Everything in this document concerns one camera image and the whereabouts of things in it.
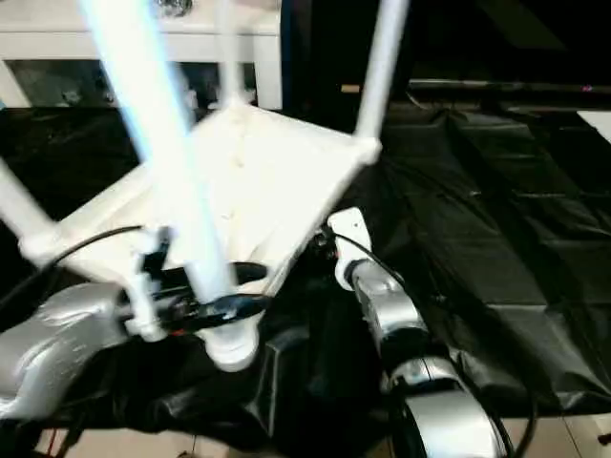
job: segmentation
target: white shelf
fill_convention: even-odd
[[[236,25],[240,33],[280,33],[280,2],[246,0],[235,2]],[[194,0],[183,17],[160,19],[165,33],[216,33],[214,0]],[[88,31],[78,0],[0,1],[0,32]]]
[[[185,16],[159,19],[171,60],[221,60],[215,3],[194,0],[193,9]],[[240,33],[238,59],[255,65],[259,106],[281,109],[281,0],[234,0],[234,6]],[[0,101],[9,107],[30,106],[3,61],[38,59],[98,59],[78,0],[0,0]]]

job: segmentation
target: black plastic sheet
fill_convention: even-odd
[[[0,112],[0,143],[57,218],[136,160],[110,110]],[[374,250],[486,401],[526,416],[526,382],[545,414],[611,411],[611,145],[573,114],[412,110],[390,113],[383,144],[339,207],[363,210]],[[93,177],[78,160],[95,161]],[[388,431],[380,365],[332,260],[304,252],[261,334],[237,374],[189,336],[105,351],[48,425],[182,430],[288,456],[358,456]]]

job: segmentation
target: floor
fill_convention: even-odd
[[[505,425],[517,443],[521,437],[525,422],[506,420]],[[611,445],[603,447],[598,436],[611,432],[611,415],[589,417],[550,418],[539,420],[537,434],[528,453],[528,458],[611,458]],[[63,438],[63,431],[58,431],[53,453]],[[51,432],[45,431],[38,450],[49,449]],[[176,458],[182,452],[195,451],[198,458],[246,458],[255,455],[244,455],[231,450],[224,444],[206,438],[174,432],[161,434],[142,434],[128,429],[111,431],[87,431],[81,441],[68,454],[69,458]],[[259,454],[257,458],[277,458],[271,454]],[[389,445],[383,442],[374,448],[368,458],[391,457]]]

